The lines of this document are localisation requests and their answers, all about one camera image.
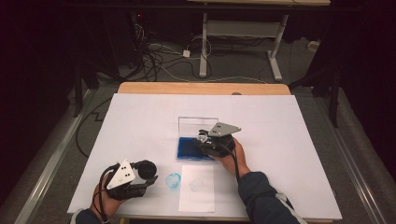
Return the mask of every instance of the human hand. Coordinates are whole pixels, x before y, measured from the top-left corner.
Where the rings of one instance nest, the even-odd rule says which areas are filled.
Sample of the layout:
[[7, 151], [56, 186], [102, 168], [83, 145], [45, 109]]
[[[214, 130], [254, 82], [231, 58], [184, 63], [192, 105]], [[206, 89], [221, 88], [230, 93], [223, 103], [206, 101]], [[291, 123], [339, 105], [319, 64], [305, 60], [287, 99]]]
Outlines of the human hand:
[[110, 198], [105, 190], [105, 183], [107, 180], [108, 175], [105, 175], [102, 181], [102, 192], [99, 192], [99, 184], [96, 185], [95, 191], [93, 192], [93, 200], [90, 209], [96, 214], [100, 221], [102, 220], [102, 216], [100, 215], [100, 204], [99, 204], [99, 194], [102, 194], [102, 203], [104, 212], [107, 218], [112, 217], [117, 210], [119, 209], [120, 205], [125, 203], [127, 200], [118, 201], [115, 199]]
[[[239, 176], [242, 177], [243, 175], [250, 172], [250, 169], [247, 166], [247, 162], [245, 159], [245, 152], [242, 145], [234, 138], [233, 141], [235, 142], [235, 149], [233, 150], [233, 154], [237, 158], [237, 165], [239, 169]], [[216, 161], [219, 161], [223, 164], [224, 168], [230, 172], [231, 174], [235, 175], [235, 163], [233, 161], [233, 156], [228, 155], [226, 157], [212, 157]]]

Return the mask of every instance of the cord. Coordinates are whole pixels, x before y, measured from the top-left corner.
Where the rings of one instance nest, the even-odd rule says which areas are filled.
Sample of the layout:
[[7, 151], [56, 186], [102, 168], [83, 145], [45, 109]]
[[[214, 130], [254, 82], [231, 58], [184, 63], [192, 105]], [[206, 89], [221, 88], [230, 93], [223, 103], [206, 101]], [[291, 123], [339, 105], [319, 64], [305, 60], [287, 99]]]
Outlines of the cord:
[[78, 127], [77, 127], [77, 129], [76, 129], [76, 145], [77, 145], [78, 151], [79, 151], [85, 158], [89, 158], [90, 156], [89, 156], [88, 154], [86, 154], [86, 153], [82, 150], [81, 146], [79, 145], [79, 141], [78, 141], [79, 129], [81, 128], [81, 126], [82, 126], [82, 124], [85, 122], [85, 120], [86, 120], [91, 114], [93, 114], [93, 112], [94, 112], [97, 108], [99, 108], [101, 105], [104, 105], [106, 102], [110, 101], [112, 98], [113, 98], [113, 97], [110, 97], [110, 98], [104, 100], [104, 101], [103, 101], [101, 104], [99, 104], [94, 110], [92, 110], [92, 111], [81, 121], [81, 123], [78, 125]]
[[184, 79], [184, 78], [175, 77], [175, 76], [172, 75], [172, 73], [170, 73], [166, 68], [164, 68], [164, 67], [161, 66], [161, 65], [160, 65], [160, 67], [161, 67], [161, 69], [162, 69], [163, 71], [165, 71], [170, 77], [172, 77], [172, 78], [174, 78], [174, 79], [177, 79], [177, 80], [179, 80], [179, 81], [185, 81], [185, 82], [190, 82], [190, 83], [217, 82], [217, 81], [228, 80], [228, 79], [242, 78], [242, 79], [248, 79], [248, 80], [253, 80], [253, 81], [260, 82], [260, 83], [268, 84], [267, 82], [264, 82], [264, 81], [261, 81], [261, 80], [258, 80], [258, 79], [256, 79], [256, 78], [252, 78], [252, 77], [224, 77], [224, 78], [217, 78], [217, 79], [205, 80], [205, 81], [191, 81], [191, 80], [187, 80], [187, 79]]
[[145, 39], [145, 30], [143, 29], [143, 27], [141, 25], [139, 25], [137, 23], [135, 24], [135, 26], [137, 26], [139, 28], [139, 31], [138, 31], [139, 33], [137, 34], [137, 39], [141, 39], [140, 44], [138, 46], [138, 47], [141, 47], [143, 44], [143, 40]]
[[305, 4], [301, 4], [301, 3], [297, 2], [297, 1], [295, 1], [295, 0], [291, 0], [291, 1], [292, 1], [293, 3], [299, 5], [299, 6], [307, 6], [307, 5], [305, 5]]
[[93, 197], [92, 197], [92, 204], [93, 204], [93, 207], [95, 208], [95, 210], [96, 210], [96, 212], [98, 212], [99, 213], [99, 215], [100, 216], [102, 216], [102, 213], [101, 213], [101, 211], [99, 211], [99, 209], [96, 207], [96, 204], [95, 204], [95, 198], [99, 195], [99, 193], [101, 193], [101, 192], [104, 192], [104, 190], [102, 189], [102, 191], [97, 191], [94, 195], [93, 195]]
[[190, 42], [190, 44], [192, 44], [192, 41], [196, 40], [196, 39], [203, 39], [204, 41], [206, 41], [206, 43], [209, 45], [209, 52], [206, 54], [206, 57], [210, 55], [210, 53], [212, 52], [212, 45], [210, 44], [209, 40], [207, 40], [206, 38], [203, 38], [201, 35], [196, 36], [195, 38], [193, 38]]
[[106, 175], [109, 171], [115, 170], [116, 168], [117, 168], [117, 164], [116, 164], [116, 165], [109, 166], [107, 169], [105, 169], [105, 170], [102, 172], [102, 175], [100, 176], [100, 180], [99, 180], [98, 195], [99, 195], [99, 207], [100, 207], [100, 211], [98, 211], [98, 213], [99, 213], [100, 216], [102, 217], [103, 223], [109, 223], [109, 224], [110, 224], [110, 221], [108, 220], [108, 217], [107, 217], [107, 215], [106, 215], [106, 213], [105, 213], [105, 208], [103, 207], [103, 198], [102, 198], [102, 192], [104, 191], [104, 189], [102, 189], [103, 179], [105, 178], [105, 175]]
[[235, 166], [235, 177], [236, 177], [236, 182], [239, 183], [239, 178], [240, 178], [240, 176], [239, 176], [238, 159], [236, 158], [236, 153], [233, 154], [233, 153], [231, 152], [231, 150], [228, 149], [228, 148], [227, 148], [226, 146], [224, 146], [223, 144], [219, 144], [219, 146], [221, 146], [222, 148], [226, 149], [227, 152], [233, 157], [233, 164], [234, 164], [234, 166]]
[[[214, 56], [219, 56], [219, 57], [221, 57], [221, 56], [226, 56], [226, 55], [228, 55], [228, 54], [230, 54], [230, 53], [232, 53], [233, 52], [233, 50], [234, 49], [243, 49], [243, 48], [248, 48], [248, 47], [257, 47], [257, 46], [259, 46], [264, 40], [266, 40], [267, 38], [249, 38], [249, 39], [241, 39], [241, 40], [237, 40], [237, 39], [234, 39], [234, 40], [231, 40], [230, 38], [229, 38], [229, 36], [224, 36], [224, 38], [221, 38], [221, 37], [219, 37], [219, 36], [214, 36], [214, 35], [208, 35], [207, 36], [207, 38], [212, 38], [212, 40], [210, 40], [210, 43], [211, 43], [211, 47], [212, 47], [212, 55], [214, 55]], [[226, 42], [227, 44], [228, 44], [228, 46], [226, 46], [226, 45], [216, 45], [216, 44], [214, 44], [214, 42], [215, 42], [215, 40], [221, 40], [221, 41], [223, 41], [223, 42]], [[215, 49], [215, 48], [226, 48], [226, 47], [229, 47], [230, 49], [229, 49], [229, 51], [228, 52], [226, 52], [226, 53], [223, 53], [223, 54], [216, 54], [216, 53], [214, 53], [213, 51], [213, 49]]]
[[289, 75], [290, 75], [290, 82], [293, 81], [293, 78], [292, 78], [292, 75], [291, 75], [291, 50], [293, 49], [294, 43], [295, 43], [295, 41], [293, 41], [293, 42], [290, 44], [290, 52], [289, 52]]
[[[170, 47], [167, 47], [167, 46], [165, 46], [163, 44], [148, 44], [148, 47], [151, 46], [151, 45], [153, 45], [153, 46], [161, 46], [159, 49], [153, 49], [153, 51], [159, 51], [160, 53], [170, 53], [170, 54], [181, 55], [181, 53], [177, 52], [177, 50], [172, 49]], [[160, 49], [162, 49], [162, 48], [170, 49], [172, 51], [160, 51]]]

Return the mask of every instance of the sleeve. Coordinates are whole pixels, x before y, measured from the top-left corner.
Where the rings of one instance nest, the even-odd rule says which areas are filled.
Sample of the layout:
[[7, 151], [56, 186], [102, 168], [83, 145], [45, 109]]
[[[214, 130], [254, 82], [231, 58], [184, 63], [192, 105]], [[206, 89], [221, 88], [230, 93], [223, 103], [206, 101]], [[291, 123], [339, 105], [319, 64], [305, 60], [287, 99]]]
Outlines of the sleeve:
[[239, 180], [239, 196], [252, 223], [306, 223], [293, 210], [285, 194], [273, 188], [262, 172], [250, 172]]
[[102, 224], [91, 209], [78, 210], [71, 218], [70, 224]]

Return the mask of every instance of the gray carpet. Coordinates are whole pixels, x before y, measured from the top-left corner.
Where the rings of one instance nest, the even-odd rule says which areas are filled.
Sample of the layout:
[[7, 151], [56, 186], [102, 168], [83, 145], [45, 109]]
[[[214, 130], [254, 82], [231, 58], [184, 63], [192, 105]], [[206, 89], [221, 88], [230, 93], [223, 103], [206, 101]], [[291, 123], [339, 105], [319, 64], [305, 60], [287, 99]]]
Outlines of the gray carpet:
[[[290, 83], [300, 77], [303, 77], [308, 68], [314, 54], [306, 50], [308, 41], [300, 40], [293, 44], [283, 43], [280, 52], [277, 55], [280, 70], [284, 77], [282, 83]], [[255, 48], [237, 49], [228, 52], [226, 56], [215, 56], [209, 58], [212, 77], [211, 80], [225, 78], [225, 77], [239, 77], [232, 79], [223, 79], [219, 82], [256, 82], [252, 79], [240, 78], [251, 77], [259, 79], [260, 81], [274, 83], [271, 69], [267, 63], [266, 56], [263, 53], [265, 49], [271, 47], [271, 41], [264, 41]], [[221, 50], [215, 51], [213, 54], [224, 53]], [[163, 58], [167, 61], [176, 58], [176, 56], [164, 54]], [[194, 74], [198, 74], [198, 62], [193, 63]], [[120, 67], [122, 73], [127, 73], [129, 70], [126, 65]], [[158, 76], [158, 81], [180, 81], [178, 78], [188, 80], [199, 80], [192, 77], [191, 66], [187, 63], [180, 63], [167, 69], [172, 74], [171, 77], [167, 72], [161, 71]], [[92, 111], [97, 105], [101, 104], [112, 93], [116, 92], [118, 85], [112, 81], [107, 81], [106, 78], [101, 78], [101, 87], [94, 93], [92, 103], [87, 111]], [[329, 126], [326, 116], [321, 113], [321, 105], [318, 100], [324, 101], [326, 99], [315, 99], [312, 97], [309, 88], [297, 88], [292, 91], [296, 95], [299, 106], [302, 110], [304, 120], [308, 131], [312, 137], [313, 143], [317, 149], [319, 158], [322, 162], [327, 177], [335, 194], [335, 199], [338, 202], [343, 220], [336, 223], [353, 223], [353, 224], [369, 224], [373, 223], [368, 215], [364, 204], [361, 202], [361, 197], [357, 192], [356, 186], [352, 181], [348, 169], [342, 160], [339, 145], [332, 132], [332, 127]], [[344, 93], [340, 93], [340, 105], [338, 110], [338, 132], [345, 139], [350, 153], [353, 155], [357, 166], [363, 174], [368, 186], [380, 207], [386, 220], [391, 223], [396, 218], [396, 188], [393, 179], [385, 170], [380, 159], [376, 156], [370, 141], [367, 139], [362, 130], [359, 121], [350, 110], [347, 103], [347, 98]], [[103, 118], [106, 114], [108, 102], [95, 110], [99, 112], [99, 118]], [[49, 137], [49, 141], [37, 153], [35, 159], [31, 162], [28, 170], [22, 177], [18, 186], [13, 190], [8, 197], [6, 203], [0, 210], [0, 223], [13, 223], [31, 190], [33, 189], [37, 179], [41, 175], [47, 161], [50, 158], [51, 152], [56, 147], [56, 144], [63, 138], [64, 130], [67, 129], [67, 124], [70, 123], [74, 106], [64, 115], [63, 120], [60, 121], [58, 127]], [[95, 121], [96, 115], [89, 115], [88, 118], [81, 125], [78, 133], [78, 140], [81, 149], [84, 153], [89, 154], [95, 142], [96, 136], [102, 125], [101, 121]], [[78, 151], [75, 138], [69, 142], [66, 148], [66, 154], [53, 178], [44, 199], [38, 207], [33, 223], [66, 223], [70, 218], [66, 214], [66, 210], [73, 197], [74, 190], [78, 184], [79, 178], [82, 174], [87, 159]], [[163, 223], [153, 222], [149, 220], [134, 220], [133, 223]]]

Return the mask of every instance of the dark background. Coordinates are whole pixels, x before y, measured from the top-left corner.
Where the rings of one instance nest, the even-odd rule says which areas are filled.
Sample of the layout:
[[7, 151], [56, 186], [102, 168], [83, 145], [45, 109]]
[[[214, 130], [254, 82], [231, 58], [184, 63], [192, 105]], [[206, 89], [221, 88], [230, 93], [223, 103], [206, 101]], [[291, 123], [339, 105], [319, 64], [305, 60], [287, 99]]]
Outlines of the dark background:
[[[337, 14], [332, 23], [328, 23], [327, 16], [291, 15], [284, 39], [291, 42], [304, 36], [322, 40], [311, 71], [329, 62], [340, 64], [341, 87], [376, 152], [395, 178], [396, 28], [391, 2], [368, 1], [361, 14]], [[362, 3], [332, 1], [333, 5], [343, 7]], [[197, 35], [201, 27], [199, 14], [161, 12], [146, 16], [151, 28], [164, 36], [188, 39], [191, 33]], [[129, 34], [124, 14], [94, 12], [84, 20], [91, 27], [89, 32], [80, 14], [60, 10], [53, 0], [0, 4], [1, 92], [6, 99], [1, 109], [0, 169], [4, 180], [1, 203], [69, 106], [66, 96], [74, 85], [77, 61], [82, 62], [84, 74], [105, 71], [115, 76], [118, 64], [136, 60], [138, 54], [129, 53], [133, 45], [129, 49], [113, 45], [114, 41], [133, 41], [119, 38]], [[179, 26], [164, 29], [173, 21], [175, 24], [179, 21]]]

